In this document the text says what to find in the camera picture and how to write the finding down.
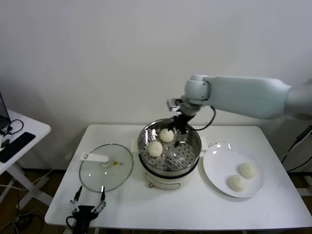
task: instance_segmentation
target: cable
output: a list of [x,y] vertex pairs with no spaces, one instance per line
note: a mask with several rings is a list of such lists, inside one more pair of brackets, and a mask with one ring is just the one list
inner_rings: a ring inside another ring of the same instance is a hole
[[3,184],[0,184],[0,187],[7,187],[7,188],[11,188],[11,189],[17,189],[17,190],[20,190],[20,191],[27,190],[27,189],[20,189],[18,187],[14,187],[14,186],[10,186],[10,185],[3,185]]
[[297,140],[294,142],[294,144],[290,147],[290,149],[288,150],[288,152],[286,154],[283,155],[283,160],[282,163],[285,161],[286,157],[288,156],[288,154],[293,151],[298,145],[301,144],[302,141],[305,140],[305,138],[307,138],[311,133],[312,133],[312,129],[310,130],[310,128],[312,128],[311,126],[309,126],[307,129],[309,130],[308,133],[306,134],[305,131],[303,133],[301,133],[298,137]]
[[[18,184],[16,183],[16,181],[13,178],[12,178],[12,180],[13,180],[15,186],[18,187]],[[15,219],[19,216],[19,211],[20,211],[20,193],[18,190],[16,190],[16,192],[17,192],[17,196],[18,196],[18,208],[16,210],[16,216],[15,216],[13,222],[15,222]]]
[[[41,180],[42,178],[48,176],[52,171],[54,171],[54,169],[51,169],[47,174],[39,177],[38,179],[34,180],[32,183],[36,183],[37,181]],[[25,191],[27,189],[20,189],[18,187],[14,187],[14,186],[10,186],[10,185],[5,185],[5,184],[0,184],[0,187],[8,187],[8,188],[11,188],[11,189],[17,189],[17,190],[20,190],[20,191]]]
[[212,119],[210,120],[210,122],[205,127],[200,128],[200,129],[195,129],[195,128],[191,127],[192,130],[201,131],[201,130],[208,128],[213,123],[213,120],[215,119],[216,111],[215,111],[215,108],[213,106],[210,106],[210,108],[214,111],[214,115],[213,115]]
[[287,151],[287,153],[284,155],[284,158],[282,160],[282,164],[284,163],[285,159],[287,158],[287,156],[289,155],[289,152],[293,149],[293,147],[297,144],[298,142],[295,141],[292,146],[289,148],[289,150]]
[[20,132],[20,131],[24,128],[24,122],[21,121],[20,119],[12,120],[12,121],[10,122],[8,128],[11,127],[11,124],[12,124],[14,121],[19,121],[19,122],[21,122],[21,128],[20,128],[19,130],[15,131],[15,132],[13,132],[13,133],[8,132],[8,134],[10,134],[10,135],[13,135],[13,134],[15,134],[15,133],[18,133],[18,132]]
[[20,194],[19,194],[19,188],[17,187],[18,185],[17,185],[16,181],[15,181],[14,179],[12,179],[12,180],[13,180],[13,182],[14,182],[15,185],[16,185],[15,188],[17,189],[17,195],[18,195],[18,196],[17,196],[17,197],[18,197],[17,214],[16,214],[16,216],[14,217],[13,221],[10,221],[10,222],[6,223],[5,225],[3,225],[2,227],[0,227],[0,229],[4,228],[0,234],[4,233],[5,230],[7,230],[11,225],[13,225],[13,227],[12,227],[12,233],[14,232],[14,234],[19,234],[19,231],[23,232],[23,231],[25,231],[25,230],[31,225],[31,223],[32,223],[34,217],[40,219],[40,221],[41,221],[41,226],[40,226],[40,229],[39,229],[39,232],[38,232],[38,234],[40,234],[41,231],[42,231],[42,229],[43,229],[43,224],[44,224],[43,218],[42,218],[41,216],[39,216],[39,215],[32,214],[32,213],[34,213],[35,211],[40,211],[40,212],[43,213],[44,215],[45,215],[46,213],[43,212],[41,209],[37,208],[37,209],[34,209],[34,210],[32,210],[32,211],[25,212],[25,213],[23,213],[23,214],[19,214],[19,212],[20,212]]
[[73,216],[68,216],[67,218],[66,218],[66,224],[67,224],[67,226],[69,227],[69,229],[70,230],[74,230],[74,228],[73,228],[73,226],[71,226],[70,224],[69,224],[69,222],[68,222],[68,219],[70,219],[70,218],[74,218]]
[[39,177],[38,179],[36,179],[35,181],[33,181],[32,183],[34,184],[34,183],[36,183],[37,181],[39,181],[39,180],[41,180],[42,178],[44,178],[44,177],[46,177],[46,176],[48,176],[52,171],[54,171],[54,169],[51,169],[47,174],[45,174],[45,175],[43,175],[43,176],[41,176],[41,177]]
[[311,159],[312,159],[312,156],[311,156],[306,162],[302,163],[300,166],[297,166],[297,167],[295,167],[295,168],[293,168],[293,169],[290,169],[290,170],[288,170],[287,172],[291,172],[291,171],[293,171],[293,170],[298,169],[299,167],[302,167],[302,166],[306,165]]
[[34,209],[33,211],[30,211],[30,212],[27,212],[27,213],[24,213],[24,214],[20,214],[19,217],[25,216],[25,215],[28,215],[28,214],[32,214],[32,213],[35,212],[35,211],[40,211],[41,213],[43,213],[44,215],[46,215],[45,212],[43,212],[41,209],[37,208],[37,209]]

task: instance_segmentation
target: white dough ball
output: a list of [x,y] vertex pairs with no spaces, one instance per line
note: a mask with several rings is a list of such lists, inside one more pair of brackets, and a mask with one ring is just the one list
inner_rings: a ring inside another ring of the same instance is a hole
[[240,175],[231,176],[229,178],[229,185],[233,190],[237,192],[241,192],[246,188],[245,181]]
[[249,163],[244,163],[238,167],[239,172],[242,176],[250,179],[253,178],[257,174],[257,170],[255,167]]
[[168,131],[168,129],[165,128],[160,131],[159,138],[162,142],[170,142],[175,138],[175,134],[172,130]]
[[152,157],[158,157],[162,153],[162,145],[158,141],[153,141],[148,144],[147,153]]

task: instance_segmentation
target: white wall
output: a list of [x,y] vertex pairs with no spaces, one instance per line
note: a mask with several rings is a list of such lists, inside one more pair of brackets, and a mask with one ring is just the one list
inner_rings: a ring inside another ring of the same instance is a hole
[[[52,127],[23,166],[65,168],[63,155],[90,123],[170,116],[166,99],[194,73],[307,81],[311,8],[310,0],[0,1],[1,91],[10,109]],[[207,108],[195,122],[210,116]],[[214,122],[260,123],[222,112]]]

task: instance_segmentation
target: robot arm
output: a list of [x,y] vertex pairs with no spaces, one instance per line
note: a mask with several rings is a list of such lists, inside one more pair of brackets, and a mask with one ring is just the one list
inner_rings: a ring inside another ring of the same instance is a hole
[[207,105],[261,119],[297,114],[312,117],[312,83],[291,87],[270,78],[194,75],[186,82],[185,95],[167,100],[167,105],[169,110],[181,112],[176,120],[179,125],[186,125]]

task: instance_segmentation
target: white table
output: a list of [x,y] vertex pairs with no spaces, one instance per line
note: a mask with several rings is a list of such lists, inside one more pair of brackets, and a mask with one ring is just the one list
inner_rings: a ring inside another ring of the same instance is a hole
[[[80,156],[105,143],[128,148],[144,126],[90,125],[55,194],[45,221],[65,225],[70,200],[79,189]],[[312,226],[312,217],[296,188],[258,127],[212,126],[200,132],[208,144],[229,142],[252,153],[264,173],[262,190],[254,197],[227,196],[207,181],[201,164],[192,180],[174,191],[147,187],[138,156],[128,180],[106,194],[107,206],[92,227],[157,230],[252,230]],[[79,203],[96,205],[100,194],[83,189]]]
[[[42,192],[39,190],[40,187],[42,187],[49,178],[45,177],[39,180],[36,185],[34,185],[31,181],[29,181],[25,176],[24,172],[19,168],[19,166],[16,164],[16,161],[18,161],[25,153],[27,153],[33,146],[35,146],[41,139],[43,139],[50,131],[51,127],[47,124],[41,123],[39,121],[36,121],[32,118],[28,118],[26,116],[20,115],[18,113],[15,113],[13,111],[9,111],[9,116],[11,121],[14,119],[20,119],[24,123],[23,129],[12,135],[10,142],[18,138],[20,135],[22,135],[24,132],[29,132],[31,134],[34,134],[36,137],[29,142],[25,147],[23,147],[19,152],[17,152],[12,158],[10,158],[6,163],[0,162],[0,175],[7,171],[13,178],[15,178],[18,182],[20,182],[26,189],[29,190],[29,193],[23,197],[23,199],[19,203],[19,209],[23,209],[23,207],[34,197],[38,199],[39,201],[45,203],[46,205],[50,205],[52,201],[52,197],[48,194]],[[12,132],[15,132],[16,130],[20,129],[21,124],[19,122],[12,123],[13,130]],[[13,185],[13,181],[11,180],[8,184],[10,186]],[[0,196],[0,203],[8,193],[10,188],[6,188],[3,193]]]

